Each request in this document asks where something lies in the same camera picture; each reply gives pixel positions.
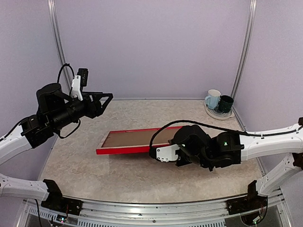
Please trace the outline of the wooden red picture frame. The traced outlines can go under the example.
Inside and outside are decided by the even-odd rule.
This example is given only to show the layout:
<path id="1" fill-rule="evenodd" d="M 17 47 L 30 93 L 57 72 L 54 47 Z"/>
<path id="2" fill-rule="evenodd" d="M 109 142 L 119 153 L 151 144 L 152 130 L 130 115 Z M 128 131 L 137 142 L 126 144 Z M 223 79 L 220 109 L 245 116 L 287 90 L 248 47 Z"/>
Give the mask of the wooden red picture frame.
<path id="1" fill-rule="evenodd" d="M 153 145 L 154 147 L 164 147 L 169 146 L 168 144 L 158 144 Z M 149 145 L 148 146 L 134 146 L 134 147 L 114 147 L 114 148 L 96 148 L 97 155 L 120 155 L 120 154 L 135 154 L 135 153 L 148 153 L 149 152 Z"/>

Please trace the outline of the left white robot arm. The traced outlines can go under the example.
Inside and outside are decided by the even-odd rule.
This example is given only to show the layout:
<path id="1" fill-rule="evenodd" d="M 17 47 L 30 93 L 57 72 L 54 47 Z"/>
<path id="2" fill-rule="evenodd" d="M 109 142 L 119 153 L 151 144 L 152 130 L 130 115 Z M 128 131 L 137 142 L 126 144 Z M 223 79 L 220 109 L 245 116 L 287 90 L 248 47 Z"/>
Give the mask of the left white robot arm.
<path id="1" fill-rule="evenodd" d="M 61 129 L 71 123 L 80 124 L 85 116 L 90 119 L 101 116 L 113 94 L 84 92 L 82 99 L 63 93 L 61 84 L 51 83 L 36 92 L 37 113 L 20 120 L 13 129 L 0 139 L 0 162 L 35 149 L 54 135 L 60 136 Z M 1 196 L 48 201 L 56 210 L 66 206 L 66 199 L 53 180 L 30 181 L 0 176 Z"/>

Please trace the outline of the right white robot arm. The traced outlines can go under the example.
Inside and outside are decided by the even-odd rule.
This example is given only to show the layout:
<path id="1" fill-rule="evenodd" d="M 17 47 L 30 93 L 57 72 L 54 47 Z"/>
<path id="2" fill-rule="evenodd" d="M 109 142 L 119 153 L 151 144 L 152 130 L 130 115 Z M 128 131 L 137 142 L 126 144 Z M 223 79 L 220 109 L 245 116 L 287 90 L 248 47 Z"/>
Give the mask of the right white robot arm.
<path id="1" fill-rule="evenodd" d="M 267 197 L 289 177 L 303 169 L 303 120 L 278 130 L 246 132 L 223 129 L 211 138 L 196 123 L 183 126 L 171 140 L 164 161 L 177 166 L 197 164 L 200 167 L 227 167 L 257 157 L 286 154 L 286 157 L 264 177 L 248 185 L 242 206 L 252 210 L 261 197 Z"/>

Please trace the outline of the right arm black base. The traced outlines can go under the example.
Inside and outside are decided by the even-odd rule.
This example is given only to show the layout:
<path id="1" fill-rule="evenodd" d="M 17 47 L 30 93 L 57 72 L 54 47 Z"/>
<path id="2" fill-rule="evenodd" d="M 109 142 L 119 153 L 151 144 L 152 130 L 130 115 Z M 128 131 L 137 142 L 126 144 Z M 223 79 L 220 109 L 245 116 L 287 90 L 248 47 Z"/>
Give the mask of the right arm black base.
<path id="1" fill-rule="evenodd" d="M 247 195 L 227 200 L 226 205 L 229 215 L 256 210 L 267 204 L 268 196 L 261 196 L 259 194 L 256 183 L 257 180 L 254 180 L 248 185 Z"/>

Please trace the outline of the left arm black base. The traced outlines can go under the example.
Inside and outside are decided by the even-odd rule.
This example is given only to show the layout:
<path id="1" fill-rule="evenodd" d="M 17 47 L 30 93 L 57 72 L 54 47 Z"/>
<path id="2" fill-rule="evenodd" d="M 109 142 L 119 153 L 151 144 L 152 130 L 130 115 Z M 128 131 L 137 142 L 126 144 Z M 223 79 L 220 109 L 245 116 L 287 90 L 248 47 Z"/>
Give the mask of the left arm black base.
<path id="1" fill-rule="evenodd" d="M 59 186 L 54 180 L 44 179 L 49 193 L 46 200 L 41 202 L 41 206 L 50 210 L 79 216 L 83 201 L 67 198 L 62 195 Z"/>

